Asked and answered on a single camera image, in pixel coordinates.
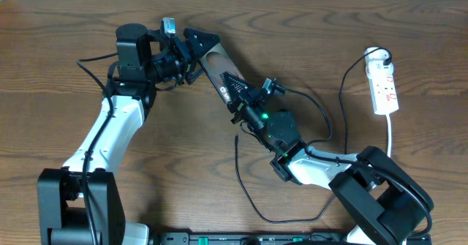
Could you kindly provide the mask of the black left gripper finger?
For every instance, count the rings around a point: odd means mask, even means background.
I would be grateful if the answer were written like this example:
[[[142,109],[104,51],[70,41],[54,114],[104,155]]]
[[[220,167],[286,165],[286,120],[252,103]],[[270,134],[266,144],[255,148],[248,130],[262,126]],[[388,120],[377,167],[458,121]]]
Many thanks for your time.
[[[184,29],[186,44],[192,58],[199,59],[220,42],[217,34],[209,34],[195,29]]]
[[[204,70],[202,68],[196,69],[194,72],[190,72],[186,75],[185,81],[188,85],[192,85],[202,74]]]

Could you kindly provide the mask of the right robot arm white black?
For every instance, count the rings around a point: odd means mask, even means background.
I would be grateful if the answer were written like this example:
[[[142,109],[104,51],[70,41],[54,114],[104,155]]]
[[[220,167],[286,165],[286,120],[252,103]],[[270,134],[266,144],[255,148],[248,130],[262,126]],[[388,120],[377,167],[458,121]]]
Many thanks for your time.
[[[358,154],[319,151],[302,139],[291,112],[265,110],[286,87],[267,79],[258,88],[231,72],[220,78],[232,122],[275,154],[271,166],[281,180],[331,190],[374,244],[402,244],[430,232],[432,199],[380,148],[368,146]]]

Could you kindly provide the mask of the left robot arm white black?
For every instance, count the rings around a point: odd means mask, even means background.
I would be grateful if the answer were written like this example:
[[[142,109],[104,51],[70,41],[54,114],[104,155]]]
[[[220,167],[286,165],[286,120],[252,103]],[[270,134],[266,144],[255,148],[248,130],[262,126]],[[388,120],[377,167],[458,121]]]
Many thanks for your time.
[[[198,77],[196,64],[220,41],[216,34],[184,29],[172,18],[158,30],[139,23],[116,29],[116,56],[102,89],[99,115],[79,149],[37,181],[42,244],[152,244],[150,227],[125,218],[116,173],[127,147],[152,108],[158,83],[177,86]]]

